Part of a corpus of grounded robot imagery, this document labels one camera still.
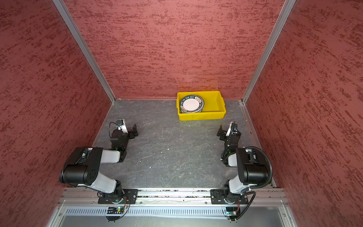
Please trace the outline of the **green rim Hao Wei plate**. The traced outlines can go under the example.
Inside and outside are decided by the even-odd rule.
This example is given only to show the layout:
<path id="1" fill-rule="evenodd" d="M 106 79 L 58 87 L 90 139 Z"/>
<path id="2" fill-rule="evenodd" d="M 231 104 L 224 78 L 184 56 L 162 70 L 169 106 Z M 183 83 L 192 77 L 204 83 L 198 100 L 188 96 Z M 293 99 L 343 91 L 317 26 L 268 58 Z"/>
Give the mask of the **green rim Hao Wei plate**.
<path id="1" fill-rule="evenodd" d="M 203 98 L 198 95 L 188 95 L 182 98 L 179 103 L 180 112 L 185 114 L 201 113 L 204 106 Z"/>

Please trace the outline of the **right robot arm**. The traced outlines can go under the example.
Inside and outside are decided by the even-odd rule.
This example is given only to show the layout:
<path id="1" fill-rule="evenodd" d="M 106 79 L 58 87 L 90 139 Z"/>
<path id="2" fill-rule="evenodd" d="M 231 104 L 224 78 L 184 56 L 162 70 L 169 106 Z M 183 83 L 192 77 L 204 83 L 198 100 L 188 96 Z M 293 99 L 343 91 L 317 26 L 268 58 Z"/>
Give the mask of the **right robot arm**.
<path id="1" fill-rule="evenodd" d="M 245 195 L 272 182 L 273 166 L 267 154 L 255 146 L 239 147 L 241 135 L 236 122 L 231 122 L 227 130 L 220 126 L 217 131 L 217 137 L 224 142 L 220 161 L 237 168 L 237 176 L 224 186 L 225 197 Z"/>

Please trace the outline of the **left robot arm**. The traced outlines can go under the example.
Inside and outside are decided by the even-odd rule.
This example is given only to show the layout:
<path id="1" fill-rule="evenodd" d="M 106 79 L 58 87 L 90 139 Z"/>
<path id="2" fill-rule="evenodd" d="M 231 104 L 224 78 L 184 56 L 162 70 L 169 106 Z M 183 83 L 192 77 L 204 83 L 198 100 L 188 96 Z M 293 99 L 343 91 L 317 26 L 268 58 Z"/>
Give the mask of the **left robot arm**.
<path id="1" fill-rule="evenodd" d="M 87 187 L 106 195 L 122 197 L 120 181 L 100 173 L 101 164 L 122 163 L 127 155 L 129 140 L 137 137 L 137 126 L 128 130 L 123 119 L 111 122 L 116 129 L 109 133 L 111 148 L 77 147 L 67 158 L 59 176 L 59 182 L 73 187 Z"/>

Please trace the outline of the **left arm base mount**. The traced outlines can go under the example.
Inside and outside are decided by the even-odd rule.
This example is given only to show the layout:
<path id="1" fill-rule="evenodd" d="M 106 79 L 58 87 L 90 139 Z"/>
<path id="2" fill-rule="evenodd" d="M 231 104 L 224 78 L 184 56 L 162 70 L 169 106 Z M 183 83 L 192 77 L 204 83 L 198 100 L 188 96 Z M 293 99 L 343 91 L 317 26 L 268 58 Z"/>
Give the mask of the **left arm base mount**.
<path id="1" fill-rule="evenodd" d="M 138 192 L 138 189 L 122 189 L 120 194 L 117 192 L 111 194 L 98 192 L 98 204 L 135 204 Z"/>

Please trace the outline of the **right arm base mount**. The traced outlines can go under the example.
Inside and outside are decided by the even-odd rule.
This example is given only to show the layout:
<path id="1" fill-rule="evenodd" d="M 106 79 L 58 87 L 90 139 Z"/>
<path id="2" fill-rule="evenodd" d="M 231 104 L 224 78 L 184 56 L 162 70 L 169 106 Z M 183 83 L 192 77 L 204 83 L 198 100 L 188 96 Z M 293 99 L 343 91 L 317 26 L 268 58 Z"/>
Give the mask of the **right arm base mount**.
<path id="1" fill-rule="evenodd" d="M 219 205 L 247 205 L 249 202 L 245 195 L 233 194 L 224 189 L 211 189 L 210 197 L 212 204 Z"/>

